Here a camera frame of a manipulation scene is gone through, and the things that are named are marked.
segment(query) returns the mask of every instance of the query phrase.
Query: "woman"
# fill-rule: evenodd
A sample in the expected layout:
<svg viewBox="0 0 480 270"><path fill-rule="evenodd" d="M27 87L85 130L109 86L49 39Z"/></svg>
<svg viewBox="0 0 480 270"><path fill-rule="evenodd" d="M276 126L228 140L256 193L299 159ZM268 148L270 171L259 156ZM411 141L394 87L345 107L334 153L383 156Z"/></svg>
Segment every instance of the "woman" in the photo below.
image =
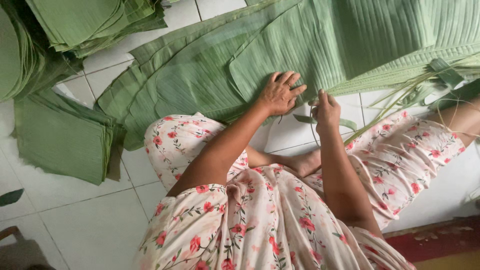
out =
<svg viewBox="0 0 480 270"><path fill-rule="evenodd" d="M274 73L228 127L197 113L153 123L145 147L169 190L136 255L140 269L413 269L381 229L473 136L406 112L382 120L346 148L340 106L319 91L322 151L282 157L248 146L260 124L288 112L307 86ZM478 111L456 110L450 128L480 133ZM442 111L449 123L455 112Z"/></svg>

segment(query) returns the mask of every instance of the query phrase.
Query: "floral dress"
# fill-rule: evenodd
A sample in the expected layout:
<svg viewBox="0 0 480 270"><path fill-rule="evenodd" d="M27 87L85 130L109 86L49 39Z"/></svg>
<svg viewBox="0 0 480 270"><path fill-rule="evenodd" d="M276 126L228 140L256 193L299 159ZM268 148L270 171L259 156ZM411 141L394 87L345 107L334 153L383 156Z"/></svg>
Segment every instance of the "floral dress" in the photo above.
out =
<svg viewBox="0 0 480 270"><path fill-rule="evenodd" d="M145 134L169 190L224 126L197 113L171 115ZM455 133L406 112L392 114L346 147L380 228L465 150ZM322 200L322 171L304 178L271 164L248 167L244 151L226 186L206 184L161 200L134 269L414 269L371 232L347 227Z"/></svg>

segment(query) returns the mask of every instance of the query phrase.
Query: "red flower print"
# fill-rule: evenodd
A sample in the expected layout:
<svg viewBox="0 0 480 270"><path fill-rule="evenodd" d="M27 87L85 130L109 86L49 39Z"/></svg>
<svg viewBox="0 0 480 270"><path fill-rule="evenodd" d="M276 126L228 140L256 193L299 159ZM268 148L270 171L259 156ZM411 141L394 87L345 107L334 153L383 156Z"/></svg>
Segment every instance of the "red flower print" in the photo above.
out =
<svg viewBox="0 0 480 270"><path fill-rule="evenodd" d="M309 218L300 218L299 223L302 228L307 228L312 232L315 231L315 225L312 223L312 221Z"/></svg>
<svg viewBox="0 0 480 270"><path fill-rule="evenodd" d="M265 185L267 186L267 189L268 189L268 190L273 191L273 188L272 188L272 186L271 186L269 183L265 183Z"/></svg>
<svg viewBox="0 0 480 270"><path fill-rule="evenodd" d="M200 249L200 237L198 235L194 236L190 240L190 252L193 254Z"/></svg>
<svg viewBox="0 0 480 270"><path fill-rule="evenodd" d="M292 262L292 264L297 264L297 262L295 261L295 251L290 251L290 261Z"/></svg>
<svg viewBox="0 0 480 270"><path fill-rule="evenodd" d="M155 216L160 215L160 213L162 212L162 210L163 210L164 207L165 207L165 206L164 206L163 204L159 203L159 204L156 206Z"/></svg>
<svg viewBox="0 0 480 270"><path fill-rule="evenodd" d="M273 253L275 253L277 255L280 254L280 249L278 249L278 245L275 243L275 238L273 236L271 236L268 239L268 242L270 242L272 244Z"/></svg>
<svg viewBox="0 0 480 270"><path fill-rule="evenodd" d="M240 233L242 236L245 236L245 232L247 231L247 227L245 225L237 223L235 226L231 227L230 230L233 233Z"/></svg>
<svg viewBox="0 0 480 270"><path fill-rule="evenodd" d="M384 183L384 181L379 176L375 176L372 180L373 180L374 184L383 184Z"/></svg>
<svg viewBox="0 0 480 270"><path fill-rule="evenodd" d="M388 209L387 205L386 205L384 202L378 202L378 206L379 206L381 209L383 209L383 210L387 210L387 209Z"/></svg>
<svg viewBox="0 0 480 270"><path fill-rule="evenodd" d="M412 187L413 193L417 194L420 191L420 186L417 183L412 183L410 185Z"/></svg>
<svg viewBox="0 0 480 270"><path fill-rule="evenodd" d="M369 245L363 245L363 247L366 249L366 250L369 250L371 252L373 252L374 254L377 254L378 255L378 251L376 251L373 247L369 246Z"/></svg>
<svg viewBox="0 0 480 270"><path fill-rule="evenodd" d="M169 138L173 139L177 136L177 133L175 131L172 131L170 133L167 134Z"/></svg>
<svg viewBox="0 0 480 270"><path fill-rule="evenodd" d="M214 207L210 202L205 202L205 204L204 204L205 213L212 212L213 209L214 209Z"/></svg>
<svg viewBox="0 0 480 270"><path fill-rule="evenodd" d="M438 151L438 150L431 150L430 152L432 153L432 156L433 156L434 158L437 158L437 157L439 157L439 156L442 154L442 153L441 153L440 151Z"/></svg>
<svg viewBox="0 0 480 270"><path fill-rule="evenodd" d="M160 136L155 136L155 138L153 138L153 142L156 145L162 145L162 139L160 139Z"/></svg>
<svg viewBox="0 0 480 270"><path fill-rule="evenodd" d="M235 266L237 266L237 265L236 264L233 265L232 259L230 259L230 258L223 260L222 265L221 265L222 270L235 270Z"/></svg>
<svg viewBox="0 0 480 270"><path fill-rule="evenodd" d="M210 267L207 265L206 261L199 260L195 266L195 270L210 270Z"/></svg>
<svg viewBox="0 0 480 270"><path fill-rule="evenodd" d="M208 190L208 185L207 184L203 184L203 185L200 185L198 187L196 187L197 189L197 193L204 193L204 192L207 192Z"/></svg>
<svg viewBox="0 0 480 270"><path fill-rule="evenodd" d="M388 166L392 169L392 171L396 171L399 167L391 162L387 162Z"/></svg>
<svg viewBox="0 0 480 270"><path fill-rule="evenodd" d="M156 238L155 243L157 245L163 245L163 243L165 243L165 237L166 236L167 236L167 232L166 231L161 231L158 234L158 237Z"/></svg>
<svg viewBox="0 0 480 270"><path fill-rule="evenodd" d="M345 243L346 245L348 245L348 243L347 243L347 238L346 238L343 234L340 235L340 240L342 240L343 243Z"/></svg>
<svg viewBox="0 0 480 270"><path fill-rule="evenodd" d="M320 263L320 261L324 258L322 255L316 253L312 249L310 250L310 254L315 258L315 260Z"/></svg>

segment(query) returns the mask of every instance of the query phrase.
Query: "bare foot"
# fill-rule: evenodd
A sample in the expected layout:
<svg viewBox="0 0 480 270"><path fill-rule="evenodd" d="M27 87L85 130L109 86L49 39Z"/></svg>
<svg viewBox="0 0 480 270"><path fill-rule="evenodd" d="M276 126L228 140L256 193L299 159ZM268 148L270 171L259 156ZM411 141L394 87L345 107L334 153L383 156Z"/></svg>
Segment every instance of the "bare foot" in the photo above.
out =
<svg viewBox="0 0 480 270"><path fill-rule="evenodd" d="M302 155L290 157L284 161L284 165L296 171L301 177L317 172L322 166L320 149Z"/></svg>

